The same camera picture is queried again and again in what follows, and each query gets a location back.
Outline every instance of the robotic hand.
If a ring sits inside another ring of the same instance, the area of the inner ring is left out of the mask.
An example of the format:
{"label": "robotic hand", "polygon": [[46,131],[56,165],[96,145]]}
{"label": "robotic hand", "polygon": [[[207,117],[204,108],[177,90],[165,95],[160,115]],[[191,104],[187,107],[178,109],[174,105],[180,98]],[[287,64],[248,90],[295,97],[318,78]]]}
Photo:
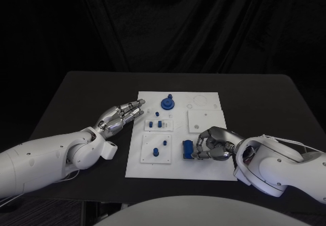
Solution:
{"label": "robotic hand", "polygon": [[[202,151],[203,139],[209,151]],[[275,197],[288,185],[294,186],[326,204],[326,153],[308,147],[314,152],[300,154],[277,139],[288,142],[265,135],[243,139],[229,130],[212,127],[199,135],[191,157],[223,161],[233,154],[238,164],[233,175],[246,185]]]}
{"label": "robotic hand", "polygon": [[142,104],[140,99],[114,106],[93,127],[27,141],[0,153],[0,198],[47,186],[73,171],[89,168],[99,156],[112,159],[116,146],[105,140],[142,115]]}

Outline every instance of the blue knob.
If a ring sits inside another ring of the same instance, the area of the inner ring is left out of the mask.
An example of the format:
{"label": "blue knob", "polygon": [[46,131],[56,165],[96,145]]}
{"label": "blue knob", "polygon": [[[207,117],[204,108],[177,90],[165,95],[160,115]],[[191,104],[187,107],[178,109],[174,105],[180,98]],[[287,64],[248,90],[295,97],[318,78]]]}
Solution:
{"label": "blue knob", "polygon": [[174,101],[171,99],[171,94],[168,94],[167,98],[161,100],[161,108],[164,110],[171,110],[174,107]]}
{"label": "blue knob", "polygon": [[153,156],[154,156],[154,157],[158,156],[158,149],[157,149],[157,148],[154,148],[154,150],[153,150]]}

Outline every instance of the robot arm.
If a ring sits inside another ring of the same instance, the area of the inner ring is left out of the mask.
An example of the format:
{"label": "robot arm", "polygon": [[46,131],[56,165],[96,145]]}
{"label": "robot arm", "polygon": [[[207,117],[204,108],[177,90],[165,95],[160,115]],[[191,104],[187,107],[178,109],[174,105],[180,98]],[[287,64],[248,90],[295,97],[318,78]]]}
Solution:
{"label": "robot arm", "polygon": [[99,156],[112,159],[116,146],[105,141],[125,123],[142,115],[144,100],[109,108],[93,127],[27,141],[0,153],[0,198],[47,186],[76,170],[89,168]]}
{"label": "robot arm", "polygon": [[[209,151],[202,151],[203,139]],[[261,192],[279,197],[287,186],[301,189],[326,204],[326,153],[300,153],[266,137],[243,139],[226,129],[212,127],[197,138],[191,157],[223,161],[232,155],[235,177]]]}

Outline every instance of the blue plastic part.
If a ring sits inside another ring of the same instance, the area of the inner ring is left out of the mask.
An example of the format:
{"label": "blue plastic part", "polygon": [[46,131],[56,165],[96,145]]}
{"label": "blue plastic part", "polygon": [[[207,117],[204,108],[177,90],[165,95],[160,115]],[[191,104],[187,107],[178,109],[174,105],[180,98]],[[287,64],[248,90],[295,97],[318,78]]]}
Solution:
{"label": "blue plastic part", "polygon": [[171,110],[174,107],[174,101],[171,98],[171,94],[168,94],[167,98],[161,100],[161,108],[164,110]]}
{"label": "blue plastic part", "polygon": [[183,141],[183,158],[193,159],[191,153],[193,153],[193,143],[190,140],[184,140]]}
{"label": "blue plastic part", "polygon": [[160,154],[160,153],[158,153],[158,149],[157,149],[157,148],[154,148],[154,150],[153,150],[153,156],[154,156],[154,157],[157,157],[157,156],[158,156],[158,154]]}

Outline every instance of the gray robot hand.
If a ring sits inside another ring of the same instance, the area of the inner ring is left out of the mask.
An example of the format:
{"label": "gray robot hand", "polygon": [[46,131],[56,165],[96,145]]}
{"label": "gray robot hand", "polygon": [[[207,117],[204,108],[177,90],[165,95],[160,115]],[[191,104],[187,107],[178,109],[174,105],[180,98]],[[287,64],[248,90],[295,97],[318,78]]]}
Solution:
{"label": "gray robot hand", "polygon": [[121,106],[111,107],[101,115],[93,129],[102,135],[103,139],[108,139],[119,130],[125,123],[131,122],[140,117],[144,112],[140,110],[144,100],[140,99]]}
{"label": "gray robot hand", "polygon": [[[209,151],[202,150],[203,139],[207,139],[206,147],[210,149]],[[213,126],[197,137],[197,150],[191,153],[191,157],[223,161],[229,159],[233,148],[242,140],[243,138],[236,133]]]}

